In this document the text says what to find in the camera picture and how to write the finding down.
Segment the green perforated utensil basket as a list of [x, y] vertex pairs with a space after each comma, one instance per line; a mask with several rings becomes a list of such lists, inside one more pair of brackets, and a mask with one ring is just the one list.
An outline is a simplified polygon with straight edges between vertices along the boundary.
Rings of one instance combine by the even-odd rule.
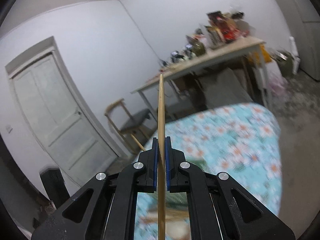
[[[204, 158], [186, 158], [186, 161], [195, 164], [202, 170], [207, 170], [207, 162]], [[165, 206], [170, 209], [186, 210], [188, 207], [187, 195], [185, 192], [181, 193], [165, 193]]]

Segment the black tower heater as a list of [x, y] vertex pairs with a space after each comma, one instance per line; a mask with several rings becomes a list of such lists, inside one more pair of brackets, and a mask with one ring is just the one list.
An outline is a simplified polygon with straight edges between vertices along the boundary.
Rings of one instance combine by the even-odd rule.
[[56, 209], [70, 198], [59, 168], [48, 168], [42, 171], [40, 178], [49, 199], [53, 202]]

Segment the floral blue quilt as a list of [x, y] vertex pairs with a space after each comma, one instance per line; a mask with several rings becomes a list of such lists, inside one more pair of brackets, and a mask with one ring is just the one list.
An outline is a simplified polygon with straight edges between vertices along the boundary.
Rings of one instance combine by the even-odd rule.
[[[186, 158], [204, 158], [207, 170], [226, 172], [278, 216], [281, 200], [280, 128], [255, 103], [207, 110], [165, 125], [165, 139]], [[188, 208], [165, 207], [165, 238], [192, 239]], [[158, 190], [137, 196], [134, 239], [158, 239]]]

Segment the white panel door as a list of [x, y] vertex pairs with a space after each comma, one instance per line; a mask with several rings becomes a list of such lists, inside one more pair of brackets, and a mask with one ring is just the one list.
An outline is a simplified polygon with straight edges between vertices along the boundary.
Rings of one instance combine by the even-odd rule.
[[5, 69], [30, 131], [73, 183], [84, 185], [117, 159], [68, 74], [54, 37], [28, 48]]

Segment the wooden chair black seat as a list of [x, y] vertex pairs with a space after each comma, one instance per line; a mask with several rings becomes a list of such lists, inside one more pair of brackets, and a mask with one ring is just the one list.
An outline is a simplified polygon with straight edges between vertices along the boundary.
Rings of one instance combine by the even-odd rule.
[[[127, 115], [127, 119], [121, 128], [119, 128], [112, 120], [112, 113], [118, 107], [121, 107]], [[104, 116], [107, 118], [108, 124], [116, 131], [118, 136], [122, 139], [123, 144], [132, 154], [137, 155], [141, 149], [132, 139], [130, 134], [133, 134], [137, 139], [138, 135], [142, 135], [144, 137], [143, 142], [147, 142], [150, 139], [151, 134], [148, 133], [148, 128], [144, 126], [144, 122], [147, 119], [150, 120], [152, 117], [148, 108], [145, 108], [135, 114], [131, 114], [125, 106], [124, 99], [121, 98], [106, 107]]]

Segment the pink white plastic bag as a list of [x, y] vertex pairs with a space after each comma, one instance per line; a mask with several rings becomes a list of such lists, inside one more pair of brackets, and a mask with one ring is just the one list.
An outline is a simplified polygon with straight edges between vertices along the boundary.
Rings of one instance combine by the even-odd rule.
[[271, 92], [277, 97], [281, 97], [286, 92], [286, 80], [283, 78], [278, 68], [267, 66], [268, 82]]

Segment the yellow plastic bag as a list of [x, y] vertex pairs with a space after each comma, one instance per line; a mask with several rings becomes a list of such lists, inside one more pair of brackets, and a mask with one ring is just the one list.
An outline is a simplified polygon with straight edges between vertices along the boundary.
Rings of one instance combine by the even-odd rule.
[[272, 62], [272, 58], [271, 58], [270, 54], [267, 52], [267, 50], [265, 49], [265, 45], [264, 44], [260, 45], [260, 51], [261, 51], [261, 53], [263, 55], [265, 63], [271, 63]]

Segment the glass jar green pickles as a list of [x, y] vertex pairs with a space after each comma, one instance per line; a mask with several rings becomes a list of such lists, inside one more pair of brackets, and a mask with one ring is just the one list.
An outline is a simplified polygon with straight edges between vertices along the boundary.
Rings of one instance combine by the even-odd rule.
[[193, 42], [191, 51], [197, 57], [199, 57], [199, 56], [204, 55], [206, 53], [206, 48], [202, 42], [197, 40], [197, 41]]

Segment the green canvas bag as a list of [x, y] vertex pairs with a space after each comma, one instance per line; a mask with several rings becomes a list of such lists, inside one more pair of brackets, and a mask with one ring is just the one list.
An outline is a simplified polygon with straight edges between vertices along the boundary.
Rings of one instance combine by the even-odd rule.
[[293, 75], [293, 57], [288, 51], [276, 50], [274, 60], [276, 61], [283, 77]]

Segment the red cooking oil bottle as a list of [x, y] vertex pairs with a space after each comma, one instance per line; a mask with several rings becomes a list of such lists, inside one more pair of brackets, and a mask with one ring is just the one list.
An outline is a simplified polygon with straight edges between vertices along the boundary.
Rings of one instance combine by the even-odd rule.
[[236, 40], [236, 35], [228, 25], [226, 20], [224, 20], [221, 17], [218, 17], [216, 25], [220, 29], [226, 43], [231, 43]]

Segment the silver refrigerator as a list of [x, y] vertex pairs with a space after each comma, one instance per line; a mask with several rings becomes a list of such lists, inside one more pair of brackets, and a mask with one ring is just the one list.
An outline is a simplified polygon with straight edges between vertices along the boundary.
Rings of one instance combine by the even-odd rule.
[[302, 68], [319, 81], [319, 0], [293, 0], [302, 26], [295, 33]]

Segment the wooden desk grey frame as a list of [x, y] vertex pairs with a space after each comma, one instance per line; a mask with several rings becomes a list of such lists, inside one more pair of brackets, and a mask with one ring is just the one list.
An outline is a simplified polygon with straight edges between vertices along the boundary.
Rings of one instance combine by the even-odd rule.
[[265, 43], [264, 40], [254, 36], [241, 37], [217, 49], [209, 49], [204, 55], [192, 60], [170, 65], [163, 74], [163, 80], [172, 83], [172, 80], [182, 77], [185, 74], [256, 52], [259, 55], [259, 64], [263, 70], [266, 85], [266, 91], [262, 93], [263, 103], [266, 108], [270, 109], [272, 107], [272, 94], [264, 56], [260, 48], [260, 46]]

